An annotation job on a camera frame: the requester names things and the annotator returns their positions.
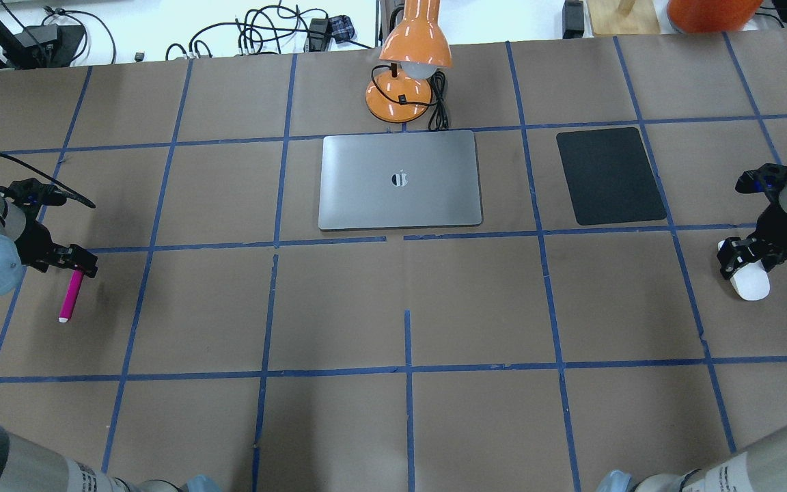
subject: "mouse pad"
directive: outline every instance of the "mouse pad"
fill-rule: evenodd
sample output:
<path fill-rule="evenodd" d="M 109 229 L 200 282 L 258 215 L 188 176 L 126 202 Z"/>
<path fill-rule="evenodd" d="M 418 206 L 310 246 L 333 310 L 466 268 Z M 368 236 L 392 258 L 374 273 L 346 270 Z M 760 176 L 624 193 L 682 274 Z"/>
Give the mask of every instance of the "mouse pad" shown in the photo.
<path fill-rule="evenodd" d="M 639 130 L 568 131 L 557 142 L 580 225 L 666 218 Z"/>

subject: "black tube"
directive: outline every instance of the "black tube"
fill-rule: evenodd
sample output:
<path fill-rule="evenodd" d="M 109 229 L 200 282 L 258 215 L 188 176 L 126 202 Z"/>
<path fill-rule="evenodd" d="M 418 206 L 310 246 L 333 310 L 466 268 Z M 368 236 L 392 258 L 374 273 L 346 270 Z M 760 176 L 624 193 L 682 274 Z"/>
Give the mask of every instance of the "black tube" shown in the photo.
<path fill-rule="evenodd" d="M 34 59 L 11 31 L 0 20 L 0 46 L 7 59 L 17 68 L 40 68 L 40 63 Z"/>

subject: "silver laptop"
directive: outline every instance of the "silver laptop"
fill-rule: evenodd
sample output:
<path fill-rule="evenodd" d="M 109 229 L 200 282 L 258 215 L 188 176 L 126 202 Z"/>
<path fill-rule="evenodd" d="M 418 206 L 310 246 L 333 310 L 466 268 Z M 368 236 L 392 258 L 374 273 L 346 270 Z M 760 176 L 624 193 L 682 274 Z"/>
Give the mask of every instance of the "silver laptop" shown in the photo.
<path fill-rule="evenodd" d="M 472 131 L 324 138 L 321 230 L 481 223 Z"/>

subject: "pink marker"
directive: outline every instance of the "pink marker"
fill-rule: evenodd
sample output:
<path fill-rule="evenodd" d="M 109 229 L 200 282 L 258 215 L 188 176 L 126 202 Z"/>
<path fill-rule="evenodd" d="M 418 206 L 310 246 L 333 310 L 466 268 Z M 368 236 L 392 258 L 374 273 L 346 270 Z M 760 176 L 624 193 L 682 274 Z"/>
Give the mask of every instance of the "pink marker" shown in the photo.
<path fill-rule="evenodd" d="M 81 291 L 81 282 L 84 281 L 84 272 L 75 270 L 72 272 L 72 280 L 68 283 L 66 298 L 63 299 L 63 308 L 59 311 L 60 323 L 66 323 L 72 318 L 75 302 L 78 300 L 78 292 Z"/>

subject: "orange pot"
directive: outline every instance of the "orange pot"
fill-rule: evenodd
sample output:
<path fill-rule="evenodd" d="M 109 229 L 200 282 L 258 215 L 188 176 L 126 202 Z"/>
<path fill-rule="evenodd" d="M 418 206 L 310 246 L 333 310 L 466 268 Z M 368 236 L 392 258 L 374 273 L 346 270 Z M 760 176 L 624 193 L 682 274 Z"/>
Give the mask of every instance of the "orange pot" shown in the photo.
<path fill-rule="evenodd" d="M 667 15 L 683 32 L 740 31 L 762 0 L 669 0 Z"/>

